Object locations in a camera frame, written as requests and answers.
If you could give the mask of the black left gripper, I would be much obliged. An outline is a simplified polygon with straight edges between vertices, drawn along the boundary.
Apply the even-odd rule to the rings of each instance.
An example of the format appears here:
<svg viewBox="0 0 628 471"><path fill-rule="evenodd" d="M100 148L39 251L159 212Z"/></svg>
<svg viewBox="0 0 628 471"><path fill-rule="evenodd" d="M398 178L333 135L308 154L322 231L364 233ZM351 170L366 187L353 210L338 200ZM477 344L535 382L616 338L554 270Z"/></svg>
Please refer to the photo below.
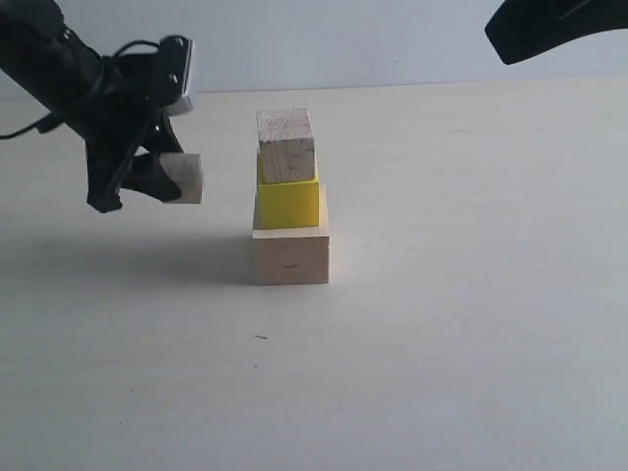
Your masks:
<svg viewBox="0 0 628 471"><path fill-rule="evenodd" d="M160 154L183 153L165 111L134 93L103 93L76 108L66 124L85 142L87 204L100 213L122 208L127 189L161 202L181 197Z"/></svg>

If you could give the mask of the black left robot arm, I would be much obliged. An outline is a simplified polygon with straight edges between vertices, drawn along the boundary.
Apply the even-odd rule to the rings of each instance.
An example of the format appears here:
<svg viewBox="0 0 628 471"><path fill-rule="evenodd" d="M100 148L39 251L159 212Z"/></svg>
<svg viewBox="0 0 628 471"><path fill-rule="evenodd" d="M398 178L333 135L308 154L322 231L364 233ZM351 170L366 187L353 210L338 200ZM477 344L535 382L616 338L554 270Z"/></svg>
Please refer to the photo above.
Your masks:
<svg viewBox="0 0 628 471"><path fill-rule="evenodd" d="M1 70L48 111L25 130L67 126L83 139L87 203L100 213L121 209L123 189L164 203L183 196L160 158L183 150L170 119L191 109L194 42L173 34L148 45L101 55L56 2L1 4Z"/></svg>

